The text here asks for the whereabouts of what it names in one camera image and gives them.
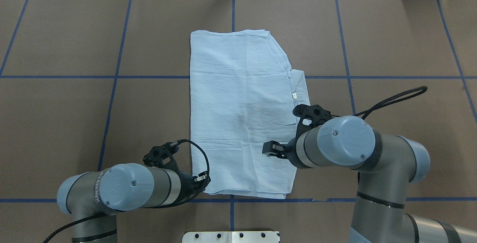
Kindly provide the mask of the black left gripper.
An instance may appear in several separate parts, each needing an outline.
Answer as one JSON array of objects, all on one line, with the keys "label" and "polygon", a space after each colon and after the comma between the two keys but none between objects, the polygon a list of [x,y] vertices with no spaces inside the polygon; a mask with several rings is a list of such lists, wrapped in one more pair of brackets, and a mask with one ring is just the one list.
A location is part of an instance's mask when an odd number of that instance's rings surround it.
[{"label": "black left gripper", "polygon": [[179,172],[179,177],[181,180],[180,203],[189,202],[198,193],[204,192],[210,183],[209,171],[203,171],[197,176],[189,175],[186,172]]}]

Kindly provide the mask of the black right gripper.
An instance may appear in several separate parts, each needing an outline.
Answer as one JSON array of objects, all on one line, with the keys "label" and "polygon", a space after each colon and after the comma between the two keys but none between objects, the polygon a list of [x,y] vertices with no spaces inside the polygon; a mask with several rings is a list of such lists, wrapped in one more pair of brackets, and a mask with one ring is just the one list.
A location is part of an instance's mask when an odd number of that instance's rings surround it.
[{"label": "black right gripper", "polygon": [[289,141],[287,145],[277,141],[268,141],[263,144],[262,154],[268,157],[288,159],[296,168],[300,168],[300,160],[296,153],[296,141]]}]

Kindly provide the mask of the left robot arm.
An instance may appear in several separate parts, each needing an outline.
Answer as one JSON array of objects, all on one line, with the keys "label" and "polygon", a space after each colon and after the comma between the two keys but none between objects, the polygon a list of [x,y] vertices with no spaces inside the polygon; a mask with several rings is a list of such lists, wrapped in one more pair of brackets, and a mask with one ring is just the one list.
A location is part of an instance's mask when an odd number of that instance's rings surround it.
[{"label": "left robot arm", "polygon": [[73,243],[116,243],[117,214],[177,207],[204,192],[209,183],[208,171],[191,176],[136,163],[72,176],[60,185],[57,204],[73,221],[54,234],[73,227]]}]

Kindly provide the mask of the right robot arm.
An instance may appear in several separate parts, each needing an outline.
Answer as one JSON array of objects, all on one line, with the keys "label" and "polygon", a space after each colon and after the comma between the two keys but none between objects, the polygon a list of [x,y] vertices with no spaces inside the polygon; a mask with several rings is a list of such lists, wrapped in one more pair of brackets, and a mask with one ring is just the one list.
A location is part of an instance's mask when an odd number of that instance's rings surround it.
[{"label": "right robot arm", "polygon": [[430,169],[429,153],[422,144],[377,131],[359,117],[299,124],[295,138],[287,144],[265,142],[262,152],[296,168],[340,166],[359,173],[351,243],[476,242],[476,231],[404,211],[409,185]]}]

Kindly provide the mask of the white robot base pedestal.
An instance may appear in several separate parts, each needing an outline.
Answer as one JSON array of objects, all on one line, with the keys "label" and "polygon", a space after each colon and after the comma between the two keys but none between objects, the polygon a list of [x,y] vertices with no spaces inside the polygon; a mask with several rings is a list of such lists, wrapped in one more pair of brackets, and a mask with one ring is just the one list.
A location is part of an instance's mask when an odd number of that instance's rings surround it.
[{"label": "white robot base pedestal", "polygon": [[280,243],[278,231],[195,231],[187,232],[183,243]]}]

